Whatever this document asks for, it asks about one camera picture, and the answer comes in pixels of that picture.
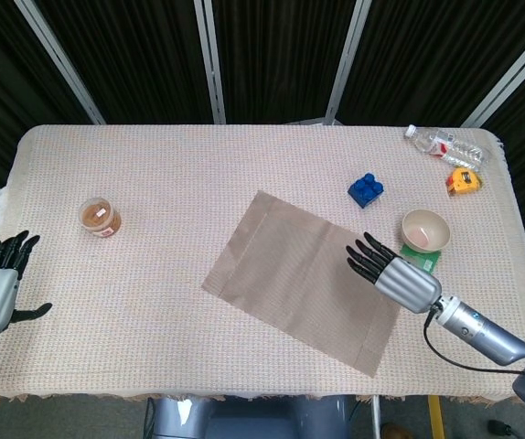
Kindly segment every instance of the yellow pole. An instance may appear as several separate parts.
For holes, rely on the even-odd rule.
[[[442,406],[439,402],[439,396],[429,395],[429,419],[431,420],[431,432],[434,439],[445,439],[444,422],[442,421]]]

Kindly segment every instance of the table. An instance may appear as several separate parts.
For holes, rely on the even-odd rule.
[[[446,294],[525,338],[525,234],[494,135],[453,129],[494,157],[475,194],[449,198],[451,168],[401,127],[39,126],[18,146],[0,195],[0,239],[41,235],[17,307],[47,316],[0,337],[0,396],[261,394],[513,395],[513,377],[443,363],[425,316],[402,310],[377,375],[362,375],[200,289],[257,190],[399,250],[405,212],[432,209],[453,240],[435,268]],[[347,194],[366,172],[384,194]],[[88,197],[113,202],[122,228],[99,239],[78,223]],[[434,327],[451,359],[494,367]]]

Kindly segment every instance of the beige bowl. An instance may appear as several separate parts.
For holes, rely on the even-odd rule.
[[[402,240],[416,252],[442,250],[451,237],[445,219],[427,209],[412,210],[402,219]]]

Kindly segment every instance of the green card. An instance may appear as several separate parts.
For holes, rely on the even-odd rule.
[[[419,253],[413,249],[410,249],[404,244],[401,248],[401,256],[404,259],[406,259],[413,265],[424,269],[428,273],[431,273],[434,270],[435,265],[437,264],[437,260],[439,259],[439,256],[441,254],[441,252]]]

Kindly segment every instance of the blue lego block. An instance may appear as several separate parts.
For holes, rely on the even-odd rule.
[[[384,187],[381,183],[374,179],[374,175],[368,173],[360,180],[356,180],[348,193],[354,198],[361,208],[366,208],[372,201],[380,196],[384,192]]]

